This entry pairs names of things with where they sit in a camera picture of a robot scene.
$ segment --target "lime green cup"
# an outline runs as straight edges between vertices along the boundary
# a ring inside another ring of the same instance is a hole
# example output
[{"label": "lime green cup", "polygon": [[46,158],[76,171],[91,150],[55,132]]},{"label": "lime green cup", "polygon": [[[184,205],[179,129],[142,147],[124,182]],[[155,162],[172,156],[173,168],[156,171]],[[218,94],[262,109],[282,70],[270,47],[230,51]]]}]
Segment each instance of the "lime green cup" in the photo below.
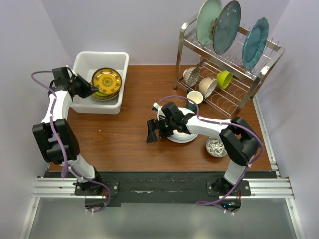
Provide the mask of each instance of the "lime green cup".
[{"label": "lime green cup", "polygon": [[233,74],[228,71],[220,72],[217,76],[218,86],[222,89],[226,89],[231,79],[233,78]]}]

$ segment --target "white plastic bin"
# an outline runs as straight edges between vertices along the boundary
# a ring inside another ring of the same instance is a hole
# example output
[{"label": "white plastic bin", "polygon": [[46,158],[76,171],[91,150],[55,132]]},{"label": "white plastic bin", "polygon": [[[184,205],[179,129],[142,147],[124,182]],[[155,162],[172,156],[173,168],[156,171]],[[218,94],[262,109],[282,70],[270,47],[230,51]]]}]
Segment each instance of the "white plastic bin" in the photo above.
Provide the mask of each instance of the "white plastic bin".
[{"label": "white plastic bin", "polygon": [[85,99],[75,96],[71,108],[78,113],[117,114],[120,112],[129,55],[125,52],[95,52],[82,51],[75,59],[73,70],[80,74],[87,82],[93,73],[103,67],[110,67],[119,72],[122,86],[118,96],[109,101],[97,101],[92,97]]}]

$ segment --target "light green plate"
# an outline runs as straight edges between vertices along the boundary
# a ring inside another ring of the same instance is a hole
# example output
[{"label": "light green plate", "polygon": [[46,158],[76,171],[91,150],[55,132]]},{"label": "light green plate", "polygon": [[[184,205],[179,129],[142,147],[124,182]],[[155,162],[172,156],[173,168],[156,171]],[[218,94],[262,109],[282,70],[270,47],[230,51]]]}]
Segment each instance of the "light green plate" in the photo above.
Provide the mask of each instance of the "light green plate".
[{"label": "light green plate", "polygon": [[209,38],[211,33],[211,23],[217,20],[223,6],[220,0],[207,0],[201,7],[196,25],[197,39],[203,46],[208,46],[213,43]]}]

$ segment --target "brown wood surface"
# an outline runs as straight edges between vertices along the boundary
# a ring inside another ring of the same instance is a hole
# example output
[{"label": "brown wood surface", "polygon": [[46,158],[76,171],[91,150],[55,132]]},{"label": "brown wood surface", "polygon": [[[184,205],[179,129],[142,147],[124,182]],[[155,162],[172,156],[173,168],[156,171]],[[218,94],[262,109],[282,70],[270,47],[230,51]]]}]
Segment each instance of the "brown wood surface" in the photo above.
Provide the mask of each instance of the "brown wood surface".
[{"label": "brown wood surface", "polygon": [[[156,114],[153,103],[165,96],[182,95],[173,89],[174,65],[130,65],[128,67],[121,111],[117,115],[79,114],[70,108],[68,122],[74,131],[82,156],[98,171],[225,171],[228,156],[215,158],[206,151],[208,137],[199,135],[194,141],[178,144],[168,139],[146,144],[148,120]],[[185,107],[185,100],[171,98]],[[207,104],[202,104],[203,117],[226,119]],[[252,100],[242,116],[262,138]],[[51,165],[50,171],[61,168]],[[267,153],[254,163],[251,170],[271,170]]]}]

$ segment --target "stack of plates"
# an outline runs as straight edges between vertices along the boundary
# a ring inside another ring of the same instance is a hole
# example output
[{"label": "stack of plates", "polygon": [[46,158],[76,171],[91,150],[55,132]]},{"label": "stack of plates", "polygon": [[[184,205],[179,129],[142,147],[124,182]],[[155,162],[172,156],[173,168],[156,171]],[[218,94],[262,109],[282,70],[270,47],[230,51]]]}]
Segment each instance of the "stack of plates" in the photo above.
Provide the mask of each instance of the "stack of plates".
[{"label": "stack of plates", "polygon": [[99,101],[108,101],[116,97],[122,86],[120,74],[112,68],[101,68],[94,72],[90,84],[99,88],[91,97]]}]

